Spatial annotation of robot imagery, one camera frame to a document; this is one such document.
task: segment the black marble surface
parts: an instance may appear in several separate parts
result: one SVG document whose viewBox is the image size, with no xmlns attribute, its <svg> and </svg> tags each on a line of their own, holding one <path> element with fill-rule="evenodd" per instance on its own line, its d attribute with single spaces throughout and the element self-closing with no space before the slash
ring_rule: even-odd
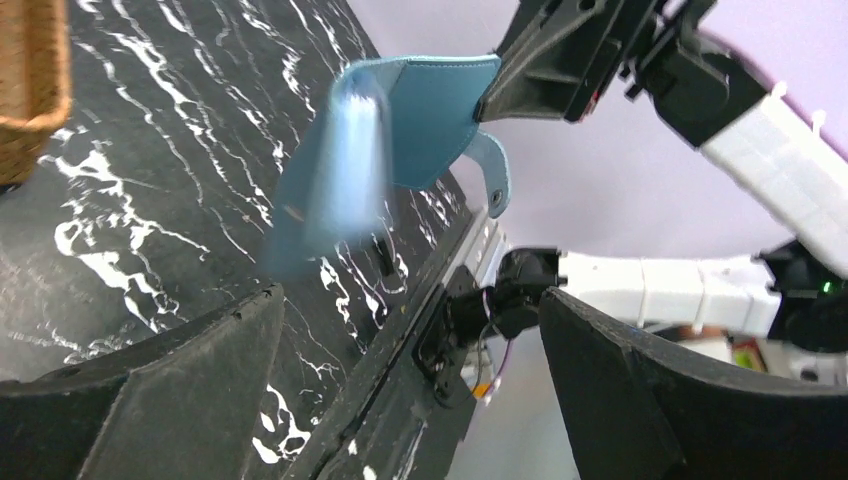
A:
<svg viewBox="0 0 848 480">
<path fill-rule="evenodd" d="M 69 19 L 73 117 L 31 181 L 0 197 L 0 380 L 107 354 L 266 284 L 256 262 L 278 175 L 333 77 L 375 56 L 343 0 L 69 0 Z M 450 176 L 397 202 L 398 275 L 342 245 L 284 285 L 250 478 L 297 456 L 465 208 Z"/>
</svg>

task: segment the black plastic bracket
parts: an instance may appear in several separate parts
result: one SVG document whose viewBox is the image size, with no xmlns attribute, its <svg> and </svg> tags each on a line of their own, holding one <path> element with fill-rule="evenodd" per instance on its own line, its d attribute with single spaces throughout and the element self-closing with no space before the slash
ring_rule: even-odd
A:
<svg viewBox="0 0 848 480">
<path fill-rule="evenodd" d="M 631 52 L 650 47 L 666 1 L 522 1 L 495 51 L 503 63 L 478 103 L 477 120 L 580 121 Z"/>
<path fill-rule="evenodd" d="M 478 288 L 465 266 L 456 270 L 414 354 L 440 399 L 456 393 L 465 359 L 477 342 L 496 335 L 513 339 L 539 324 L 542 294 L 563 282 L 558 266 L 557 249 L 519 248 L 501 259 L 494 286 Z"/>
<path fill-rule="evenodd" d="M 435 314 L 430 317 L 413 350 L 415 363 L 435 385 L 436 396 L 441 400 L 453 397 L 462 382 L 460 374 L 470 346 L 470 342 L 457 335 L 455 322 L 462 319 L 450 317 L 448 303 L 451 297 L 468 294 L 479 296 L 479 290 L 474 275 L 463 265 L 454 272 L 447 295 L 439 300 Z"/>
<path fill-rule="evenodd" d="M 816 353 L 848 351 L 848 281 L 798 241 L 761 253 L 782 300 L 768 337 Z"/>
</svg>

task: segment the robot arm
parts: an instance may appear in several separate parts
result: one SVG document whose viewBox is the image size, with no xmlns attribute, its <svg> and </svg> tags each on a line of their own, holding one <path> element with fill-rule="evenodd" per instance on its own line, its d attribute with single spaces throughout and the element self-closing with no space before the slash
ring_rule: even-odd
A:
<svg viewBox="0 0 848 480">
<path fill-rule="evenodd" d="M 662 121 L 796 241 L 724 260 L 568 253 L 559 262 L 567 279 L 560 288 L 637 326 L 721 326 L 813 351 L 848 350 L 848 332 L 825 335 L 842 329 L 813 313 L 822 303 L 833 311 L 831 297 L 848 278 L 848 162 L 784 100 L 781 85 L 698 32 L 715 3 L 689 0 L 667 18 L 662 0 L 523 0 L 496 51 L 503 65 L 477 118 L 579 122 L 616 74 L 632 79 L 628 97 L 650 95 Z"/>
</svg>

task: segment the black mount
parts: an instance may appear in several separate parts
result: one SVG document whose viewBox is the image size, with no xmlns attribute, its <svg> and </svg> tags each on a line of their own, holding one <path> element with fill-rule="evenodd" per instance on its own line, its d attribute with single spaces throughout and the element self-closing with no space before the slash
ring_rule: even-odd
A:
<svg viewBox="0 0 848 480">
<path fill-rule="evenodd" d="M 476 118 L 579 122 L 618 73 L 647 92 L 657 114 L 699 147 L 767 91 L 726 46 L 698 33 L 717 0 L 524 0 L 497 48 L 501 69 Z"/>
<path fill-rule="evenodd" d="M 539 325 L 539 302 L 550 287 L 563 283 L 558 276 L 560 252 L 552 248 L 520 248 L 507 252 L 498 267 L 494 286 L 471 290 L 448 288 L 448 300 L 433 315 L 419 337 L 414 356 L 418 367 L 446 400 L 455 395 L 468 352 L 480 340 L 500 335 L 517 337 Z M 449 285 L 472 279 L 463 267 Z"/>
<path fill-rule="evenodd" d="M 798 241 L 759 255 L 782 301 L 769 338 L 815 353 L 848 351 L 848 281 Z"/>
</svg>

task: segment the wicker basket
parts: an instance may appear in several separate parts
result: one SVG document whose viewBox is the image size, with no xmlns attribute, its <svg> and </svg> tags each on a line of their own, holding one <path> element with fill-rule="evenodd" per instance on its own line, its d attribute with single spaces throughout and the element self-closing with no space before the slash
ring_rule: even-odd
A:
<svg viewBox="0 0 848 480">
<path fill-rule="evenodd" d="M 26 180 L 71 112 L 64 0 L 0 0 L 0 192 Z"/>
</svg>

